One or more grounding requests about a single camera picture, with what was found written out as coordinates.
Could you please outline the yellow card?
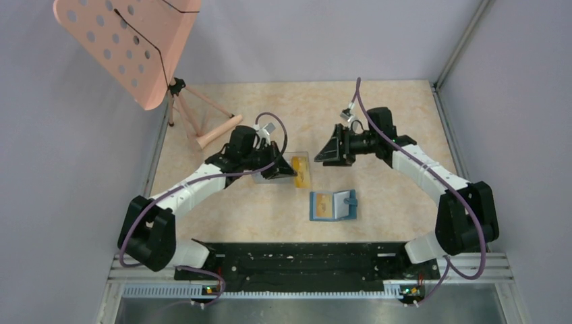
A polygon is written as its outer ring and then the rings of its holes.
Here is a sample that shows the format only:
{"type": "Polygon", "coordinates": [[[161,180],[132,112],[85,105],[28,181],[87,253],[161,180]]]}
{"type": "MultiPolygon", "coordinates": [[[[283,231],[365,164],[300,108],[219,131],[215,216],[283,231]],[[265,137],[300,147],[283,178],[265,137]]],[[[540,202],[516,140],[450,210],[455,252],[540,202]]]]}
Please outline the yellow card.
{"type": "Polygon", "coordinates": [[[308,158],[305,156],[294,156],[291,159],[291,166],[297,172],[294,183],[296,188],[309,189],[311,187],[308,158]]]}

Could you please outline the aluminium rail frame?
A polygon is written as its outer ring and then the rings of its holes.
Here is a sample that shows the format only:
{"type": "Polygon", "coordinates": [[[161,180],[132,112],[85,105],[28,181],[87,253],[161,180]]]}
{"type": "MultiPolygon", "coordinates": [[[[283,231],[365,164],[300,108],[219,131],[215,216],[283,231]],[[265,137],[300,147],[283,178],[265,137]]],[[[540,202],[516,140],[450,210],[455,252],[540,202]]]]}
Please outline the aluminium rail frame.
{"type": "MultiPolygon", "coordinates": [[[[454,265],[461,270],[474,270],[476,253],[453,257],[454,265]]],[[[463,279],[450,268],[440,286],[474,284],[513,284],[514,277],[508,259],[501,253],[491,253],[486,261],[483,274],[475,280],[463,279]]],[[[447,262],[444,259],[430,261],[430,270],[424,270],[424,287],[436,285],[443,274],[447,262]]],[[[111,267],[107,283],[123,284],[123,296],[130,298],[178,298],[192,300],[213,300],[217,297],[214,285],[216,279],[175,280],[174,267],[159,272],[139,268],[120,268],[115,260],[111,267]]],[[[383,279],[381,276],[369,280],[365,275],[350,274],[349,279],[333,275],[334,279],[312,279],[303,273],[287,279],[285,275],[263,279],[255,275],[236,277],[237,283],[226,279],[225,290],[220,298],[226,299],[398,299],[402,300],[406,292],[411,293],[420,279],[383,279]]]]}

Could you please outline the clear plastic card box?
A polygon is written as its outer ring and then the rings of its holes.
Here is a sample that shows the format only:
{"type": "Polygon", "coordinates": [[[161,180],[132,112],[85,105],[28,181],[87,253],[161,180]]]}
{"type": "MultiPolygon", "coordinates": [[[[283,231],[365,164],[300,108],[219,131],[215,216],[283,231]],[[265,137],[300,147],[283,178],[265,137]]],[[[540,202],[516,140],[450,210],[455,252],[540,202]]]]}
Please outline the clear plastic card box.
{"type": "Polygon", "coordinates": [[[286,152],[274,171],[270,178],[264,178],[260,173],[256,173],[252,175],[252,179],[256,184],[291,184],[301,189],[312,187],[307,151],[286,152]]]}

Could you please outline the gold card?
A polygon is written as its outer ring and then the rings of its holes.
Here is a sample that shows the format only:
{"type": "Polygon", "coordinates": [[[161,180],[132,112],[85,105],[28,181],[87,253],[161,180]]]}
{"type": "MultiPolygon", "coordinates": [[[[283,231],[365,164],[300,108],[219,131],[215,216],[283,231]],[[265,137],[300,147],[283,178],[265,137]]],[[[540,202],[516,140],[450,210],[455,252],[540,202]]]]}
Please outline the gold card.
{"type": "Polygon", "coordinates": [[[333,218],[333,195],[325,193],[317,193],[314,199],[315,218],[332,219],[333,218]]]}

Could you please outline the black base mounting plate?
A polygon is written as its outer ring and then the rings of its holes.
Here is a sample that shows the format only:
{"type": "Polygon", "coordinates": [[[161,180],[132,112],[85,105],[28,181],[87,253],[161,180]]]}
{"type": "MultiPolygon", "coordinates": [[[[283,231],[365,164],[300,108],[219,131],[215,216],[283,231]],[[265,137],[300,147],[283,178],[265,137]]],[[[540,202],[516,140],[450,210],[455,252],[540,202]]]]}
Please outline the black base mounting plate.
{"type": "Polygon", "coordinates": [[[402,242],[352,243],[208,243],[210,256],[204,270],[221,276],[226,283],[237,283],[236,277],[246,275],[271,276],[303,273],[312,279],[334,279],[338,275],[349,279],[350,274],[365,275],[369,280],[425,279],[430,261],[406,265],[399,256],[402,242]]]}

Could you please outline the blue leather card holder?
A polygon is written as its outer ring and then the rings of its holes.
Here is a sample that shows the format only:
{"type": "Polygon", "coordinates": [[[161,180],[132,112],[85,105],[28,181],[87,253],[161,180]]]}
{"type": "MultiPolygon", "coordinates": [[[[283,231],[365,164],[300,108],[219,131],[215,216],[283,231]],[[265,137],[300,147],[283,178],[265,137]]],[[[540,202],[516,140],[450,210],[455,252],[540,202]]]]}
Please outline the blue leather card holder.
{"type": "Polygon", "coordinates": [[[311,191],[309,198],[310,221],[336,222],[358,218],[358,198],[355,190],[311,191]]]}

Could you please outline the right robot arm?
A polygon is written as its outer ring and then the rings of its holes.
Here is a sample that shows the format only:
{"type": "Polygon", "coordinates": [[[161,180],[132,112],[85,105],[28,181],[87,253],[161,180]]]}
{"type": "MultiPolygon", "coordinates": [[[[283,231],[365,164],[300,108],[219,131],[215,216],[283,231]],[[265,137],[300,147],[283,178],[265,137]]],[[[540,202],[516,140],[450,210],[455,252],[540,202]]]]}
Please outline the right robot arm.
{"type": "Polygon", "coordinates": [[[418,185],[437,205],[432,232],[404,244],[395,260],[397,273],[415,277],[423,262],[479,248],[499,237],[492,188],[472,183],[431,159],[408,135],[398,135],[391,110],[377,107],[366,112],[368,129],[335,125],[333,134],[314,160],[323,166],[353,165],[356,155],[374,154],[390,168],[418,185]]]}

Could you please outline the pink perforated music stand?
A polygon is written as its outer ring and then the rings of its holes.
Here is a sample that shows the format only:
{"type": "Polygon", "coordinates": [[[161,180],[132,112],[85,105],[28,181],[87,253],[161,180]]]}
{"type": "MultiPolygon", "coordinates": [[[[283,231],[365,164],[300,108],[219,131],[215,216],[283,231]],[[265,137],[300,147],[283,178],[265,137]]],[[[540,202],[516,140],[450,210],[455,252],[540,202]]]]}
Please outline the pink perforated music stand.
{"type": "Polygon", "coordinates": [[[175,70],[200,12],[200,0],[185,1],[54,1],[55,19],[105,68],[145,110],[167,104],[183,118],[187,135],[204,148],[243,119],[186,86],[175,70]],[[186,90],[227,117],[208,131],[188,107],[186,90]]]}

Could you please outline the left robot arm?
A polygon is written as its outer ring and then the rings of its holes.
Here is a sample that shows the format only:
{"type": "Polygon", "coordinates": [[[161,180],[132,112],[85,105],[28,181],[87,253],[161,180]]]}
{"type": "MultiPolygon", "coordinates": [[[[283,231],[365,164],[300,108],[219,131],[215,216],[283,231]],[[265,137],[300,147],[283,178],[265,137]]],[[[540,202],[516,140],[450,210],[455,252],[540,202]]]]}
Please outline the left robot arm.
{"type": "Polygon", "coordinates": [[[200,279],[212,277],[217,262],[210,250],[194,240],[178,240],[176,225],[203,200],[252,174],[273,180],[295,177],[297,172],[264,129],[237,126],[228,143],[186,179],[162,194],[131,200],[117,242],[121,265],[127,266],[124,257],[129,256],[151,271],[188,266],[200,279]]]}

